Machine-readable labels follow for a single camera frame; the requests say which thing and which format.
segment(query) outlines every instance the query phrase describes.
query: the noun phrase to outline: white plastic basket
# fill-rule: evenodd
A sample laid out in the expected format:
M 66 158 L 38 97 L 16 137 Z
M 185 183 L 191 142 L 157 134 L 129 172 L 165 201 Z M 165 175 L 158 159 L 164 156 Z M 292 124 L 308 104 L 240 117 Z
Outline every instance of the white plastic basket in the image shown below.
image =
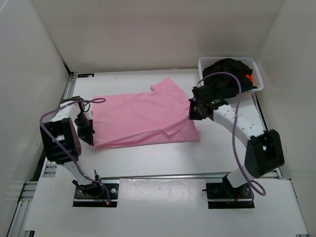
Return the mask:
M 259 91 L 263 89 L 263 81 L 262 77 L 260 75 L 258 66 L 252 58 L 246 58 L 246 57 L 201 57 L 198 59 L 198 73 L 200 80 L 203 79 L 202 72 L 205 68 L 213 65 L 217 61 L 224 59 L 224 58 L 232 58 L 238 61 L 241 61 L 242 63 L 246 64 L 248 67 L 250 67 L 253 72 L 253 85 L 257 87 L 257 89 L 251 89 L 249 91 L 244 92 L 243 94 L 252 94 L 253 92 Z

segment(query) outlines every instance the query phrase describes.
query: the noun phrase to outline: purple cable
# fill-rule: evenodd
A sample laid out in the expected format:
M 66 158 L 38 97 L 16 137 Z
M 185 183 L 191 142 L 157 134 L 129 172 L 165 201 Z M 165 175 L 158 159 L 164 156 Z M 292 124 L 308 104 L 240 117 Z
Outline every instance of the purple cable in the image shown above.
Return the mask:
M 103 189 L 105 190 L 105 192 L 107 193 L 107 201 L 110 202 L 110 201 L 111 201 L 111 199 L 110 199 L 110 193 L 109 193 L 107 187 L 105 186 L 105 184 L 102 183 L 102 182 L 99 181 L 99 180 L 94 180 L 94 179 L 92 179 L 92 178 L 86 176 L 86 175 L 84 174 L 84 172 L 81 170 L 81 168 L 80 168 L 79 164 L 77 163 L 77 161 L 75 160 L 75 158 L 74 158 L 74 157 L 66 150 L 66 148 L 47 130 L 47 128 L 46 128 L 46 127 L 44 126 L 44 124 L 43 124 L 43 119 L 44 119 L 47 115 L 50 115 L 50 114 L 52 114 L 52 113 L 54 113 L 54 112 L 57 112 L 57 111 L 60 111 L 60 110 L 62 110 L 62 109 L 64 109 L 64 108 L 66 108 L 66 107 L 69 106 L 69 105 L 72 105 L 72 104 L 75 104 L 75 103 L 80 103 L 80 102 L 97 103 L 97 104 L 99 104 L 99 103 L 103 103 L 103 102 L 105 102 L 105 101 L 106 101 L 105 98 L 96 98 L 96 99 L 93 99 L 93 100 L 75 100 L 75 101 L 70 102 L 70 103 L 68 103 L 67 105 L 64 105 L 64 106 L 62 106 L 62 107 L 60 107 L 60 108 L 58 108 L 58 109 L 56 109 L 56 110 L 47 112 L 46 114 L 43 114 L 43 115 L 40 117 L 40 119 L 39 119 L 39 123 L 40 123 L 41 128 L 48 134 L 48 136 L 66 153 L 66 155 L 72 160 L 72 162 L 75 163 L 75 165 L 76 165 L 76 167 L 77 167 L 79 173 L 80 173 L 85 179 L 87 179 L 87 180 L 89 180 L 89 181 L 91 181 L 91 182 L 98 183 L 98 184 L 102 185 L 102 188 L 103 188 Z
M 240 164 L 240 161 L 239 161 L 239 158 L 238 158 L 238 155 L 237 155 L 237 151 L 236 151 L 236 143 L 235 143 L 235 137 L 236 137 L 236 126 L 237 126 L 237 116 L 238 116 L 238 109 L 239 109 L 239 104 L 240 104 L 240 101 L 241 101 L 241 85 L 240 85 L 240 82 L 238 80 L 238 78 L 231 74 L 231 73 L 227 73 L 227 72 L 217 72 L 217 73 L 212 73 L 212 74 L 209 74 L 207 75 L 206 77 L 204 77 L 203 79 L 201 79 L 197 84 L 200 84 L 202 81 L 204 81 L 205 79 L 208 79 L 212 76 L 215 76 L 215 75 L 229 75 L 231 76 L 232 78 L 234 78 L 238 84 L 238 89 L 239 89 L 239 94 L 238 94 L 238 99 L 237 99 L 237 104 L 236 104 L 236 110 L 235 110 L 235 120 L 234 120 L 234 125 L 233 125 L 233 132 L 232 132 L 232 142 L 233 142 L 233 151 L 234 151 L 234 156 L 235 156 L 235 159 L 236 159 L 236 162 L 237 162 L 237 165 L 242 173 L 242 175 L 244 176 L 245 180 L 248 182 L 249 184 L 249 189 L 250 189 L 250 193 L 251 193 L 251 203 L 250 205 L 253 203 L 253 200 L 254 200 L 254 193 L 252 191 L 252 188 L 254 189 L 254 191 L 256 191 L 256 193 L 264 196 L 266 195 L 266 190 L 262 187 L 261 184 L 259 184 L 257 181 L 254 181 L 254 180 L 249 180 L 249 178 L 247 177 L 245 171 L 243 170 L 241 164 Z

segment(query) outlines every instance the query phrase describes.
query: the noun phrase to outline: purple hose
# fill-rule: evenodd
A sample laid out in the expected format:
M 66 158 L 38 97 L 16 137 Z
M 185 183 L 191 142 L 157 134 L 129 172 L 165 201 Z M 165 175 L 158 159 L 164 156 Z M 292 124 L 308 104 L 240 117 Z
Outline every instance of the purple hose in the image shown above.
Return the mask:
M 94 180 L 88 176 L 86 176 L 84 174 L 84 172 L 81 170 L 79 164 L 77 163 L 77 161 L 75 160 L 75 158 L 66 150 L 66 148 L 47 130 L 47 128 L 44 126 L 43 124 L 43 119 L 47 116 L 47 115 L 50 115 L 54 112 L 57 112 L 57 111 L 60 111 L 64 108 L 66 108 L 67 106 L 69 105 L 72 105 L 72 104 L 75 104 L 75 103 L 80 103 L 80 102 L 86 102 L 86 103 L 103 103 L 105 102 L 106 99 L 105 98 L 96 98 L 96 99 L 93 99 L 93 100 L 75 100 L 73 102 L 70 102 L 68 103 L 67 105 L 64 105 L 63 107 L 60 107 L 56 110 L 53 110 L 53 111 L 50 111 L 50 112 L 47 112 L 46 114 L 43 114 L 40 119 L 39 119 L 39 123 L 40 123 L 40 126 L 41 128 L 48 134 L 48 136 L 66 153 L 66 155 L 72 160 L 73 163 L 75 163 L 79 173 L 87 180 L 91 181 L 91 182 L 94 182 L 94 183 L 98 183 L 100 185 L 102 185 L 102 188 L 105 190 L 105 192 L 107 193 L 107 201 L 110 202 L 111 199 L 110 199 L 110 193 L 108 191 L 108 188 L 105 186 L 104 183 L 102 183 L 101 181 L 99 180 Z
M 252 188 L 254 189 L 254 191 L 256 191 L 256 193 L 264 196 L 266 195 L 266 190 L 262 187 L 261 184 L 259 184 L 257 181 L 254 181 L 254 180 L 249 180 L 249 178 L 247 177 L 245 171 L 243 170 L 241 164 L 240 164 L 240 161 L 239 161 L 239 158 L 238 158 L 238 155 L 237 155 L 237 151 L 236 151 L 236 143 L 235 143 L 235 137 L 236 137 L 236 126 L 237 126 L 237 116 L 238 116 L 238 109 L 239 109 L 239 104 L 240 104 L 240 101 L 241 101 L 241 85 L 240 85 L 240 82 L 238 80 L 238 78 L 231 74 L 231 73 L 226 73 L 226 72 L 217 72 L 217 73 L 212 73 L 212 74 L 209 74 L 207 75 L 206 77 L 204 77 L 203 79 L 201 79 L 197 85 L 199 83 L 201 83 L 202 81 L 204 81 L 205 79 L 208 79 L 212 76 L 215 76 L 215 75 L 229 75 L 231 76 L 232 78 L 234 78 L 238 84 L 238 89 L 239 89 L 239 94 L 238 94 L 238 98 L 237 98 L 237 104 L 236 104 L 236 110 L 235 110 L 235 120 L 234 120 L 234 125 L 233 125 L 233 131 L 232 131 L 232 142 L 233 142 L 233 151 L 234 151 L 234 156 L 235 156 L 235 159 L 236 159 L 236 162 L 237 162 L 237 165 L 242 173 L 242 175 L 244 176 L 245 180 L 248 182 L 249 184 L 249 189 L 250 189 L 250 193 L 251 193 L 251 203 L 253 203 L 253 200 L 254 200 L 254 193 L 252 191 Z M 253 184 L 256 184 L 258 185 L 258 187 L 261 189 L 261 191 L 259 189 L 257 189 Z

